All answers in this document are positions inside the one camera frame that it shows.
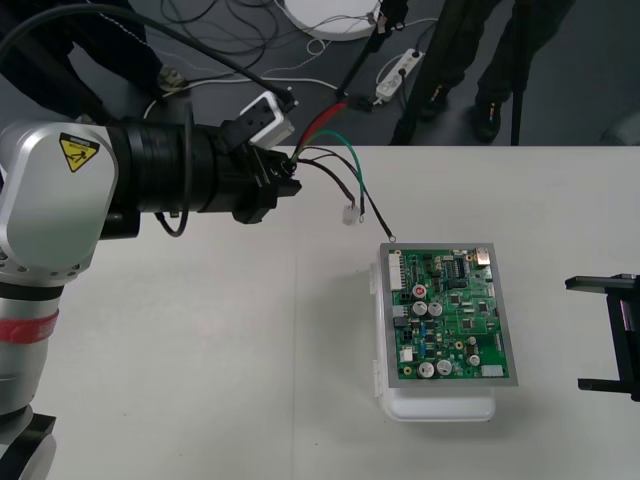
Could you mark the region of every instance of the black shoe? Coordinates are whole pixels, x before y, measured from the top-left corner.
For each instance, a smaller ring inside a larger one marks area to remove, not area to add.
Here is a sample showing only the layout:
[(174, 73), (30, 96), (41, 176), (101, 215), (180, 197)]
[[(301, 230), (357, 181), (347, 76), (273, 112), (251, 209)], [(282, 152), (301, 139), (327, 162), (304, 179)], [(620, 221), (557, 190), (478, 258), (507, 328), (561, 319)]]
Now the black shoe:
[(501, 103), (476, 102), (473, 109), (473, 133), (484, 143), (491, 143), (500, 132)]
[(429, 122), (440, 115), (447, 108), (447, 95), (449, 95), (450, 91), (450, 88), (438, 85), (431, 98), (420, 109), (420, 118)]

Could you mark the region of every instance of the green wire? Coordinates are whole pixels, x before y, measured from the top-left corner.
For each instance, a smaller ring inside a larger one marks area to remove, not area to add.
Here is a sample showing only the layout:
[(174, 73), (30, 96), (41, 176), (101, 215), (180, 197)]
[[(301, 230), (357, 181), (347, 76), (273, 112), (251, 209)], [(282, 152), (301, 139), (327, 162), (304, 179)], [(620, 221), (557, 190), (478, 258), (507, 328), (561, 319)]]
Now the green wire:
[(354, 162), (356, 163), (356, 169), (358, 170), (358, 181), (360, 182), (360, 196), (364, 196), (364, 178), (362, 177), (362, 168), (360, 167), (360, 159), (358, 158), (358, 154), (356, 153), (356, 151), (353, 149), (353, 145), (351, 145), (349, 143), (349, 141), (344, 138), (342, 135), (340, 135), (338, 132), (335, 132), (333, 130), (318, 130), (316, 133), (314, 133), (313, 135), (311, 135), (298, 149), (298, 151), (296, 151), (293, 154), (293, 157), (291, 158), (291, 162), (292, 163), (296, 163), (298, 161), (298, 157), (300, 156), (300, 154), (302, 153), (302, 151), (304, 150), (304, 147), (306, 147), (307, 145), (309, 145), (311, 142), (313, 142), (316, 138), (318, 137), (323, 137), (323, 136), (331, 136), (331, 137), (336, 137), (338, 140), (340, 140), (342, 143), (345, 144), (345, 146), (349, 149), (349, 152), (351, 153), (351, 156), (353, 157)]

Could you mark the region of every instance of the white round base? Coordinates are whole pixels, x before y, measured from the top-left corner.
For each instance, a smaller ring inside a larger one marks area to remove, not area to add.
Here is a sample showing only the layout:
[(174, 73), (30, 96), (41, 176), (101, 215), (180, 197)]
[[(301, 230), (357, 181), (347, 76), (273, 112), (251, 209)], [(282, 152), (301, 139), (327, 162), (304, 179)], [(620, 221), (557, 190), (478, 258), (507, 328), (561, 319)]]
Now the white round base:
[(331, 41), (368, 37), (373, 26), (365, 17), (377, 11), (377, 0), (285, 0), (284, 8), (293, 24), (315, 38)]

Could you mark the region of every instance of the red wire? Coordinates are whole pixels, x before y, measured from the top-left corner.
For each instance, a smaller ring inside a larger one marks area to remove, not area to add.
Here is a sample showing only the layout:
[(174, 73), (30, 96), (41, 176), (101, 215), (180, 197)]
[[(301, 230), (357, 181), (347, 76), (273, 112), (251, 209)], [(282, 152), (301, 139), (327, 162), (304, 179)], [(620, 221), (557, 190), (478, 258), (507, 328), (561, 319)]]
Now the red wire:
[(300, 145), (304, 144), (311, 135), (324, 127), (339, 111), (344, 110), (347, 107), (348, 104), (346, 102), (336, 103), (318, 115), (302, 134)]

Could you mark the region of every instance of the gray floor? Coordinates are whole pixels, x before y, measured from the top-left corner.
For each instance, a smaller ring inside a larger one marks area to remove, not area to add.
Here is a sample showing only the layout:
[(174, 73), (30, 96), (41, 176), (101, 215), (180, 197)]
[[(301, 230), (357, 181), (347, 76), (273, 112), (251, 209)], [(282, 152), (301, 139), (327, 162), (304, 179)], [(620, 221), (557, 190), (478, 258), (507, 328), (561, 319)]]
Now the gray floor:
[[(145, 15), (160, 19), (159, 1), (133, 0), (134, 7)], [(199, 12), (209, 0), (179, 0), (177, 4), (185, 16)], [(437, 16), (442, 0), (412, 0), (408, 20)], [(511, 15), (511, 0), (504, 1), (487, 23), (486, 34), (480, 46), (475, 64), (469, 69), (464, 83), (450, 95), (450, 108), (436, 122), (419, 124), (414, 137), (417, 145), (474, 145), (466, 118), (466, 111), (473, 101), (475, 82), (487, 65), (506, 20)], [(293, 29), (284, 15), (273, 8), (280, 23), (280, 31)], [(242, 9), (244, 18), (260, 25), (265, 32), (271, 31), (272, 22), (260, 9)], [(639, 2), (603, 2), (602, 0), (580, 0), (563, 24), (559, 35), (536, 57), (525, 98), (522, 125), (522, 143), (525, 145), (596, 145), (602, 132), (622, 115), (640, 110), (640, 62), (637, 48), (640, 39), (637, 18), (640, 17)], [(236, 35), (255, 37), (255, 32), (234, 20), (224, 2), (207, 17)], [(423, 31), (425, 24), (407, 28), (396, 33), (386, 42), (382, 51), (371, 57), (350, 91), (373, 94), (375, 76), (380, 67), (391, 57), (412, 47)], [(211, 25), (192, 26), (197, 35), (224, 36)], [(297, 38), (288, 45), (271, 49), (264, 59), (253, 68), (262, 73), (274, 67), (298, 65), (309, 57), (306, 52), (307, 36), (295, 34)], [(166, 38), (151, 36), (150, 43), (164, 52), (180, 55), (192, 65), (200, 68), (223, 70), (214, 61), (176, 44)], [(234, 43), (207, 41), (220, 48), (242, 48)], [(364, 40), (334, 43), (317, 60), (296, 71), (274, 73), (283, 77), (313, 77), (339, 84), (348, 65), (362, 49)], [(171, 65), (185, 71), (191, 77), (213, 75), (212, 72), (192, 69), (175, 57), (160, 54)], [(246, 63), (251, 57), (238, 57)], [(81, 76), (105, 100), (117, 115), (139, 116), (148, 102), (140, 92), (124, 80), (105, 72), (95, 65), (82, 51), (76, 49), (72, 60)], [(331, 90), (313, 84), (292, 84), (300, 106), (292, 113), (294, 125), (301, 131), (304, 126), (333, 100)], [(216, 125), (225, 119), (234, 118), (239, 109), (260, 92), (259, 87), (249, 84), (208, 85), (195, 89), (190, 98), (194, 104), (196, 121)], [(152, 113), (153, 119), (180, 121), (184, 98), (172, 98)], [(59, 118), (39, 108), (28, 98), (0, 78), (0, 127), (21, 118)], [(510, 121), (510, 103), (504, 108), (505, 125)], [(385, 145), (389, 142), (394, 125), (400, 115), (400, 107), (393, 102), (388, 107), (372, 114), (347, 112), (331, 123), (350, 141), (358, 145)], [(496, 145), (507, 145), (509, 128), (505, 126)]]

